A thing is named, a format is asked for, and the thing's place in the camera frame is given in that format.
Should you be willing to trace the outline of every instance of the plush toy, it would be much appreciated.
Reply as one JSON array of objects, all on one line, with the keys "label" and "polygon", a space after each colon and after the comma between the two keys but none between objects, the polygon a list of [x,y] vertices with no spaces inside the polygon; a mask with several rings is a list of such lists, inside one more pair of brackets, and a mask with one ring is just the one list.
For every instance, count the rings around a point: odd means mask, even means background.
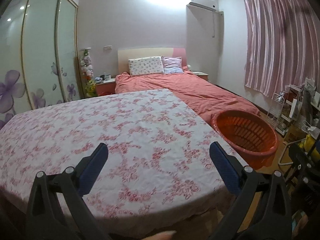
[{"label": "plush toy", "polygon": [[[315,139],[310,135],[308,134],[306,139],[304,141],[302,141],[300,143],[300,148],[301,149],[304,149],[305,152],[309,152],[313,146],[313,144],[315,143]],[[318,152],[318,144],[317,144],[317,147],[313,150],[312,154],[311,154],[311,159],[317,163],[319,160],[320,160],[320,154]]]},{"label": "plush toy", "polygon": [[85,90],[87,91],[87,97],[89,98],[98,96],[96,93],[96,83],[94,82],[94,80],[88,81],[88,83],[85,86]]},{"label": "plush toy", "polygon": [[83,57],[81,57],[80,59],[80,65],[83,75],[88,80],[91,80],[93,78],[93,68],[91,64],[91,57],[89,51],[86,49],[84,51]]}]

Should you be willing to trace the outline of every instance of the pillow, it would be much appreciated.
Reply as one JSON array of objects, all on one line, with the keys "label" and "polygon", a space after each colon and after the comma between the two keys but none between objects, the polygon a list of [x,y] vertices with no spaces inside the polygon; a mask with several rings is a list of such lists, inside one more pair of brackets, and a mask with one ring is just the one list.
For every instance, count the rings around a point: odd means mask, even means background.
[{"label": "pillow", "polygon": [[182,57],[161,57],[165,74],[183,73]]},{"label": "pillow", "polygon": [[129,59],[129,70],[131,76],[164,73],[160,56]]}]

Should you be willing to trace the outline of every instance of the pink headboard panel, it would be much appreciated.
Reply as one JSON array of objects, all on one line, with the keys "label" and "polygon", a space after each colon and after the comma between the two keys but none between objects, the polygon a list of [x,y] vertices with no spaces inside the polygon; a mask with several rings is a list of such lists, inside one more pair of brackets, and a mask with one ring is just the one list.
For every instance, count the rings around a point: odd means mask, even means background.
[{"label": "pink headboard panel", "polygon": [[173,48],[172,57],[182,57],[182,66],[187,65],[186,49]]}]

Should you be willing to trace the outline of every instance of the screw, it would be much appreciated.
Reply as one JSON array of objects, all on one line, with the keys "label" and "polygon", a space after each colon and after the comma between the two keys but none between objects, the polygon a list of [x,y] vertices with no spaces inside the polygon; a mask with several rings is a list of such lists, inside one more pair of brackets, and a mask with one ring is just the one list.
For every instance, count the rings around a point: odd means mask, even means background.
[{"label": "screw", "polygon": [[281,173],[280,171],[275,171],[275,175],[276,175],[277,177],[281,177],[281,176],[282,176],[282,173]]},{"label": "screw", "polygon": [[68,168],[65,169],[65,172],[70,174],[70,173],[73,173],[74,170],[75,170],[74,167],[68,167]]},{"label": "screw", "polygon": [[41,178],[43,175],[44,175],[44,172],[43,172],[43,171],[39,171],[39,172],[37,173],[37,177],[38,177],[38,178]]},{"label": "screw", "polygon": [[253,172],[253,168],[251,168],[250,166],[245,166],[244,171],[247,173],[251,173],[251,172]]}]

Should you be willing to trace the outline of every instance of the sliding wardrobe door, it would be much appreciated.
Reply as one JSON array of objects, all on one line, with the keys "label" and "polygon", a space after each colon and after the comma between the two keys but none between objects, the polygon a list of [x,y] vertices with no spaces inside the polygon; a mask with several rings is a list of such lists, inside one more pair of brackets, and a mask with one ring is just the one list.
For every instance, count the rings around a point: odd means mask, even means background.
[{"label": "sliding wardrobe door", "polygon": [[21,31],[28,0],[12,0],[0,18],[0,129],[31,110],[21,62]]},{"label": "sliding wardrobe door", "polygon": [[59,0],[29,0],[23,28],[23,65],[34,109],[62,103],[55,22]]},{"label": "sliding wardrobe door", "polygon": [[76,8],[61,0],[57,25],[58,67],[61,73],[62,89],[67,101],[80,99],[77,85],[78,63],[75,40]]}]

